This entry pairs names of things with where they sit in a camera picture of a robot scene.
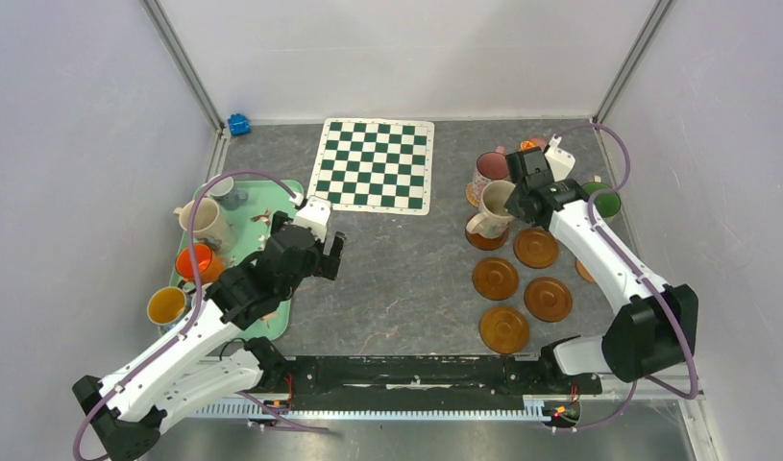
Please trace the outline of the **cream ceramic mug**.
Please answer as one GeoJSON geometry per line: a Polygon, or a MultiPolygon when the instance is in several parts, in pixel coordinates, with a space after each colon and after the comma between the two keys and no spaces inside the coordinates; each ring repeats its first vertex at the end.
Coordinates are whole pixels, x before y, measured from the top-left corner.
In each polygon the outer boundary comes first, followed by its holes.
{"type": "Polygon", "coordinates": [[[468,221],[465,231],[486,239],[504,235],[515,219],[506,209],[506,202],[514,190],[515,184],[509,181],[489,182],[481,192],[477,214],[468,221]]]}

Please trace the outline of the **pink ghost pattern mug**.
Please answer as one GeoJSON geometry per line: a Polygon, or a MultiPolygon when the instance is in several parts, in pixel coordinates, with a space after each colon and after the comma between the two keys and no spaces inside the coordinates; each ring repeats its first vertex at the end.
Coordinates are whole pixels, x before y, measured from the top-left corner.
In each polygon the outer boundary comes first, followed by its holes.
{"type": "Polygon", "coordinates": [[[469,183],[473,185],[479,199],[488,183],[510,180],[505,154],[505,147],[498,146],[494,151],[484,153],[477,158],[475,170],[469,183]]]}

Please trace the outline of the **brown wooden ridged coaster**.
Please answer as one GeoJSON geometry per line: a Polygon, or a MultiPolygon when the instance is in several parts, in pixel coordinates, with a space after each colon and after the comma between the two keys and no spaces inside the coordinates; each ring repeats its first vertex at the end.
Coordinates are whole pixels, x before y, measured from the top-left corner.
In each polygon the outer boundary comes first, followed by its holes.
{"type": "Polygon", "coordinates": [[[533,269],[550,267],[560,250],[556,239],[546,230],[526,229],[518,233],[513,251],[516,258],[533,269]]]}
{"type": "Polygon", "coordinates": [[[487,238],[478,233],[465,231],[465,237],[475,248],[483,251],[494,251],[501,248],[509,236],[509,230],[505,230],[501,235],[495,238],[487,238]]]}
{"type": "Polygon", "coordinates": [[[524,293],[526,309],[537,319],[555,323],[567,318],[573,308],[573,296],[559,279],[541,277],[532,280],[524,293]]]}
{"type": "Polygon", "coordinates": [[[478,332],[484,345],[499,354],[520,352],[530,337],[526,317],[507,305],[487,309],[479,320],[478,332]]]}

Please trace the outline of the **woven rattan coaster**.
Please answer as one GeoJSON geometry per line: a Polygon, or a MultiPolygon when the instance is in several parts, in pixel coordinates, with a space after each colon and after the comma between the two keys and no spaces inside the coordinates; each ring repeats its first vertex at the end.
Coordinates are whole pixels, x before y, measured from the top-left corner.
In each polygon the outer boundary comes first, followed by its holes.
{"type": "Polygon", "coordinates": [[[471,206],[478,207],[479,198],[471,183],[467,184],[465,188],[465,195],[471,206]]]}

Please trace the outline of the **green interior cartoon mug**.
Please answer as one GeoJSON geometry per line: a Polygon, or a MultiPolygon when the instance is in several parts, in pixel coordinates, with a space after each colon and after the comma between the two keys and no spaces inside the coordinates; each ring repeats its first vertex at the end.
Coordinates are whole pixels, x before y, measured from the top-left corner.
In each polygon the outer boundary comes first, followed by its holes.
{"type": "MultiPolygon", "coordinates": [[[[598,191],[608,190],[611,187],[611,184],[602,182],[600,177],[595,177],[593,181],[586,182],[582,185],[582,189],[590,196],[598,191]]],[[[615,192],[603,193],[596,198],[595,207],[603,220],[610,223],[619,215],[622,209],[622,199],[620,195],[615,192]]]]}

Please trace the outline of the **grey white mug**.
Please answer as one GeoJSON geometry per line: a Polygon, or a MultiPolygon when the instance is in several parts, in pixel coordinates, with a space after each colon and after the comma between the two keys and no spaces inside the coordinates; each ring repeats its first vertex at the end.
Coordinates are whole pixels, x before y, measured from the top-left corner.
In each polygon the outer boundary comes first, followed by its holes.
{"type": "Polygon", "coordinates": [[[240,208],[249,200],[248,192],[239,188],[232,177],[220,180],[212,187],[208,187],[208,184],[204,183],[202,188],[208,190],[206,192],[208,197],[228,211],[240,208]]]}

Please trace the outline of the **yellow interior mug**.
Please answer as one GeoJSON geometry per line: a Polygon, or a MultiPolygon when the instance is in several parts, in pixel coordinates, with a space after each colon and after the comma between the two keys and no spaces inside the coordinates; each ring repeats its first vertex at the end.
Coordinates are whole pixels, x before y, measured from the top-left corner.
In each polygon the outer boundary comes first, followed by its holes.
{"type": "Polygon", "coordinates": [[[172,327],[185,313],[186,293],[175,286],[163,287],[154,293],[146,307],[148,319],[159,327],[172,327]]]}

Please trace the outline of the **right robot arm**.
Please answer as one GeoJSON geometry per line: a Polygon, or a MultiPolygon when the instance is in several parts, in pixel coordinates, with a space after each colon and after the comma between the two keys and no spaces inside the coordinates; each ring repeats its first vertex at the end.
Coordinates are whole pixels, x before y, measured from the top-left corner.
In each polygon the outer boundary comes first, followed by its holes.
{"type": "Polygon", "coordinates": [[[508,154],[515,188],[505,208],[550,233],[581,261],[614,312],[601,336],[576,337],[544,349],[541,384],[562,392],[577,375],[610,374],[623,382],[654,380],[672,366],[686,366],[698,386],[698,297],[687,284],[674,286],[655,274],[600,216],[589,194],[573,179],[556,180],[539,148],[508,154]]]}

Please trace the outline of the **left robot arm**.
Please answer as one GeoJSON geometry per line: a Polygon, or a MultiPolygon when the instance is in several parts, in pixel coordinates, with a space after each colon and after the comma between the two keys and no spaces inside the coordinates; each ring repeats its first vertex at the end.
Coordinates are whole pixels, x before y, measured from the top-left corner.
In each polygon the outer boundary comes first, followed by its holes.
{"type": "Polygon", "coordinates": [[[72,387],[86,414],[73,455],[91,427],[110,460],[136,460],[178,421],[228,395],[258,387],[278,389],[283,358],[266,338],[253,338],[232,355],[198,373],[189,368],[216,347],[275,312],[308,277],[334,280],[345,243],[338,232],[324,252],[330,203],[310,198],[294,217],[278,211],[265,246],[226,269],[189,316],[129,364],[98,378],[83,376],[72,387]]]}

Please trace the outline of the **plain orange cork coaster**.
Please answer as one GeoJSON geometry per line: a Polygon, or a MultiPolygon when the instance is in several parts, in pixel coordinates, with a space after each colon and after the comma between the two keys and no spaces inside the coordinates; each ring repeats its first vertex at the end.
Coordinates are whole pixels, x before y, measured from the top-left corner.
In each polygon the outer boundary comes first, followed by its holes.
{"type": "Polygon", "coordinates": [[[588,270],[587,270],[587,269],[584,267],[584,265],[582,264],[582,262],[581,262],[579,259],[577,259],[577,260],[575,261],[575,268],[576,268],[576,270],[577,270],[578,274],[579,274],[579,275],[580,275],[580,276],[581,276],[583,279],[585,279],[585,280],[587,280],[588,282],[591,282],[591,283],[595,283],[595,282],[596,282],[596,281],[595,281],[595,279],[593,278],[593,276],[592,276],[592,275],[589,273],[589,271],[588,271],[588,270]]]}

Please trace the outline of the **green floral tray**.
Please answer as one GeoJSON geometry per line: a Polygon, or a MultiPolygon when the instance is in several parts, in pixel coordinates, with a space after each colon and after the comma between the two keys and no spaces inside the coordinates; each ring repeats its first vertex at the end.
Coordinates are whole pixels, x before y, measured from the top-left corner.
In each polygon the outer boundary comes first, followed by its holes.
{"type": "MultiPolygon", "coordinates": [[[[232,223],[232,228],[237,237],[237,243],[233,249],[224,255],[220,255],[227,268],[240,263],[243,258],[256,250],[261,250],[265,237],[269,234],[271,218],[276,211],[285,211],[290,217],[294,217],[296,210],[291,202],[291,197],[279,185],[269,181],[239,181],[235,180],[239,188],[248,192],[249,200],[240,208],[228,211],[223,209],[227,219],[232,223]]],[[[183,236],[180,241],[179,252],[186,248],[188,235],[186,233],[187,219],[190,212],[190,204],[174,208],[183,236]]],[[[290,317],[291,301],[281,302],[278,309],[268,314],[264,319],[254,322],[239,337],[251,339],[254,337],[266,337],[275,340],[285,332],[290,317]]]]}

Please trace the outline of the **orange pink toy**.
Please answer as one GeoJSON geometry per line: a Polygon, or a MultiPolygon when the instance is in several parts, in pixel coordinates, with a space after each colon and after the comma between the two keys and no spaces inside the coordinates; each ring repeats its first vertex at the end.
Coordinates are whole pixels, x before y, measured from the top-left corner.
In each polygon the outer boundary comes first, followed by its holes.
{"type": "Polygon", "coordinates": [[[528,151],[530,149],[540,149],[544,152],[548,147],[548,141],[542,137],[533,137],[528,140],[524,140],[520,143],[520,151],[528,151]]]}

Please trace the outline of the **orange mug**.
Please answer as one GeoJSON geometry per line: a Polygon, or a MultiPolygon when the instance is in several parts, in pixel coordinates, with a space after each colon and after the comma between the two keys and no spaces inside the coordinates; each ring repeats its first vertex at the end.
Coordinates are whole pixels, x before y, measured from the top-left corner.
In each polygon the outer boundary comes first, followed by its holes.
{"type": "Polygon", "coordinates": [[[182,249],[177,255],[174,269],[177,275],[186,282],[195,282],[200,278],[202,284],[212,283],[219,279],[226,265],[223,259],[207,244],[193,245],[192,260],[188,248],[182,249]]]}

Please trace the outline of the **blue toy block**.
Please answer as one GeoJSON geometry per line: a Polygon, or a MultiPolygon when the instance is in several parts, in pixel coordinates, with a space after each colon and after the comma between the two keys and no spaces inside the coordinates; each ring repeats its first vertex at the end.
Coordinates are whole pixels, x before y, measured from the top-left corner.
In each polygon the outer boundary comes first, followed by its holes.
{"type": "Polygon", "coordinates": [[[227,119],[227,125],[232,136],[247,134],[252,130],[249,119],[242,113],[231,114],[227,119]]]}

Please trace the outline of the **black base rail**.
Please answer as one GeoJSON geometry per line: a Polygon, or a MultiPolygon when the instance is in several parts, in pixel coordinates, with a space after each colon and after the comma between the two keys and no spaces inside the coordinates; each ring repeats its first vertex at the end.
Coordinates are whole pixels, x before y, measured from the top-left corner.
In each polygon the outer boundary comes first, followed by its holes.
{"type": "Polygon", "coordinates": [[[515,410],[525,396],[596,396],[602,386],[534,357],[298,355],[270,367],[252,391],[287,394],[295,410],[515,410]]]}

